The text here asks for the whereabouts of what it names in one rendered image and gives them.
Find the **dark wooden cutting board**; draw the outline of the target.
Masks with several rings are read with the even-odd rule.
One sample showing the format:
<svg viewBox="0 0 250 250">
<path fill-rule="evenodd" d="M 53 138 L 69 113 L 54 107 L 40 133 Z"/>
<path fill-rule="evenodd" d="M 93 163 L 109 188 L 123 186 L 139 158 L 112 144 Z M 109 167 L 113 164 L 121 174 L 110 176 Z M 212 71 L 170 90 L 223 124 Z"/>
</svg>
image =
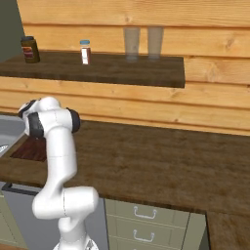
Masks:
<svg viewBox="0 0 250 250">
<path fill-rule="evenodd" d="M 46 156 L 46 140 L 29 137 L 12 153 L 12 158 L 44 162 Z"/>
</svg>

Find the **clear drinking glass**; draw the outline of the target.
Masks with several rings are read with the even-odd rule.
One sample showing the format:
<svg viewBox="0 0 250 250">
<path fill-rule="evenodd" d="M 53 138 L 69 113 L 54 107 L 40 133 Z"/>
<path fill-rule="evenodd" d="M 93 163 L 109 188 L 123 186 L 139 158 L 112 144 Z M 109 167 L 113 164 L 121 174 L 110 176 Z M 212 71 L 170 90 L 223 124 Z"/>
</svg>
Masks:
<svg viewBox="0 0 250 250">
<path fill-rule="evenodd" d="M 139 54 L 141 30 L 138 27 L 125 27 L 123 32 L 126 60 L 135 61 Z"/>
<path fill-rule="evenodd" d="M 164 28 L 161 26 L 151 26 L 147 29 L 147 49 L 148 57 L 151 60 L 160 58 Z"/>
</svg>

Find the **small blue-capped spice bottle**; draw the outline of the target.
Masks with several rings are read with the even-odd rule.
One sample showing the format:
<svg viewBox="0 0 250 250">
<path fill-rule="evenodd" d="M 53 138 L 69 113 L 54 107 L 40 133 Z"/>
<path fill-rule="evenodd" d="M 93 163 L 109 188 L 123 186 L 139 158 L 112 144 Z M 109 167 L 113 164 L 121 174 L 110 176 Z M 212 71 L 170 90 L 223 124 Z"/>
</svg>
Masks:
<svg viewBox="0 0 250 250">
<path fill-rule="evenodd" d="M 90 41 L 89 40 L 81 40 L 80 47 L 81 47 L 82 63 L 89 64 L 90 63 L 90 55 L 91 55 Z"/>
</svg>

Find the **olive drawer front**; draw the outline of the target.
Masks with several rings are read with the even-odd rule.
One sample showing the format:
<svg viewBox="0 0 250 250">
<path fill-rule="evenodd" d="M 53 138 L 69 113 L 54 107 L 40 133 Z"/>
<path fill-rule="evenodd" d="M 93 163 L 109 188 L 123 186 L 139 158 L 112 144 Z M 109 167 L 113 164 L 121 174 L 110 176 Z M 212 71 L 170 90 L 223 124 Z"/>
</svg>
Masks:
<svg viewBox="0 0 250 250">
<path fill-rule="evenodd" d="M 117 239 L 110 250 L 179 250 Z"/>
<path fill-rule="evenodd" d="M 179 228 L 188 224 L 189 212 L 123 201 L 115 201 L 114 204 L 116 214 L 121 217 Z"/>
<path fill-rule="evenodd" d="M 132 222 L 123 219 L 116 220 L 116 229 L 118 236 L 130 240 L 135 240 L 133 237 L 134 229 L 136 229 L 144 236 L 148 236 L 151 232 L 153 232 L 155 234 L 155 237 L 151 244 L 177 249 L 182 248 L 186 232 L 185 229 L 181 228 L 163 227 L 146 223 Z"/>
</svg>

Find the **grey sink basin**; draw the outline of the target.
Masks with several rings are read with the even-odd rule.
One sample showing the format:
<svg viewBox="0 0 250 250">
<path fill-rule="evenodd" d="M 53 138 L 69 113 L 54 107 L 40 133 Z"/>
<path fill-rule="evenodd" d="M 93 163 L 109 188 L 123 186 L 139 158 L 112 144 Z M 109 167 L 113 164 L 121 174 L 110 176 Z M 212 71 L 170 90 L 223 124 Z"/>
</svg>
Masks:
<svg viewBox="0 0 250 250">
<path fill-rule="evenodd" d="M 24 135 L 24 129 L 24 122 L 19 117 L 0 115 L 0 157 Z"/>
</svg>

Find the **dark jar with red label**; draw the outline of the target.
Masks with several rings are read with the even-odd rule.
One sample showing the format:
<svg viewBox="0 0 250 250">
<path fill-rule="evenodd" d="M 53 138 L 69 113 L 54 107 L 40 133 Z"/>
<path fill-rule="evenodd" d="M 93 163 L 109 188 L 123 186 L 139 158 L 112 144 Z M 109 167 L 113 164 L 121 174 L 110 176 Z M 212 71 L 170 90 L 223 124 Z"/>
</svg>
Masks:
<svg viewBox="0 0 250 250">
<path fill-rule="evenodd" d="M 24 36 L 21 39 L 21 49 L 24 55 L 24 60 L 27 63 L 39 63 L 40 56 L 36 40 L 33 36 Z"/>
</svg>

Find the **olive cupboard panel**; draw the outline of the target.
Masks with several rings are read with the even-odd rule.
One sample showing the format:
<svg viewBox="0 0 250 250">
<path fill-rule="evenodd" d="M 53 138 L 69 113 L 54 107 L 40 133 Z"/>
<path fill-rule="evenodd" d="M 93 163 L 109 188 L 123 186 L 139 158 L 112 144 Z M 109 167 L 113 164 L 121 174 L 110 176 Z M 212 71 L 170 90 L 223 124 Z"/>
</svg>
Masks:
<svg viewBox="0 0 250 250">
<path fill-rule="evenodd" d="M 204 215 L 190 214 L 182 250 L 209 250 L 206 218 Z"/>
</svg>

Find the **grey dishwasher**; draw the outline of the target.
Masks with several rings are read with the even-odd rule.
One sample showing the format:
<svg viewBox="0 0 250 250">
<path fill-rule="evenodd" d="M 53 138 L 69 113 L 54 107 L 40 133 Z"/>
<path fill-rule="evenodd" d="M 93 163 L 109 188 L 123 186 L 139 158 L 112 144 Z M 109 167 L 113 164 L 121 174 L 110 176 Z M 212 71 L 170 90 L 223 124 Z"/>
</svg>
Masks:
<svg viewBox="0 0 250 250">
<path fill-rule="evenodd" d="M 59 243 L 58 220 L 38 220 L 32 213 L 32 201 L 40 191 L 39 187 L 29 187 L 0 182 L 0 188 L 17 222 L 28 250 L 53 250 Z M 99 250 L 108 250 L 104 200 L 94 213 L 85 220 L 86 231 L 96 242 Z"/>
</svg>

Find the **olive cupboard door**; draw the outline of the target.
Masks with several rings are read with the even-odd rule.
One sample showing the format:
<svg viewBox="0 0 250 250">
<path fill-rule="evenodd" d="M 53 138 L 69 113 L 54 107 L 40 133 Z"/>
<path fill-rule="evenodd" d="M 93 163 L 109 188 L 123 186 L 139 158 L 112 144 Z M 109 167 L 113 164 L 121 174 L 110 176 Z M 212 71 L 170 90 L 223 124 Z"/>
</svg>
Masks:
<svg viewBox="0 0 250 250">
<path fill-rule="evenodd" d="M 0 191 L 0 243 L 27 250 L 15 218 Z"/>
</svg>

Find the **dark wooden wall shelf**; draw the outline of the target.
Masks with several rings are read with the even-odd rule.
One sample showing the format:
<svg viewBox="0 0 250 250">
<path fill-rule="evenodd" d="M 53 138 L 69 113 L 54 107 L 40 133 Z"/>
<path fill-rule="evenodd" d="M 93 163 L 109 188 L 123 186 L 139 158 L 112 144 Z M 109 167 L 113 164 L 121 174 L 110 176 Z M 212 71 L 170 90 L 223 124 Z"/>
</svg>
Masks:
<svg viewBox="0 0 250 250">
<path fill-rule="evenodd" d="M 14 56 L 0 62 L 0 76 L 169 88 L 186 85 L 182 57 L 128 60 L 125 55 L 92 54 L 90 64 L 84 65 L 80 53 L 43 51 L 40 59 L 26 63 L 23 55 Z"/>
</svg>

